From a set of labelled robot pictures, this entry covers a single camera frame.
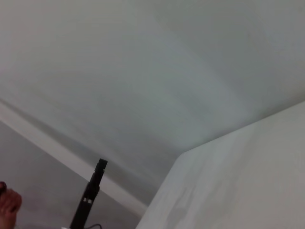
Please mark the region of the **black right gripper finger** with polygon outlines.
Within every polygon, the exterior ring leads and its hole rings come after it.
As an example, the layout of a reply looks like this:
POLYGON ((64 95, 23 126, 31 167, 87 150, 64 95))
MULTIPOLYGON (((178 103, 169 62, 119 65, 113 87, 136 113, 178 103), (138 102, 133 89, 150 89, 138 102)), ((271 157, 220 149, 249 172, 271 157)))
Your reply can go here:
POLYGON ((70 224, 71 229, 84 229, 93 203, 100 191, 100 182, 102 180, 107 163, 108 161, 100 159, 96 165, 94 173, 84 190, 82 198, 76 209, 76 213, 70 224))

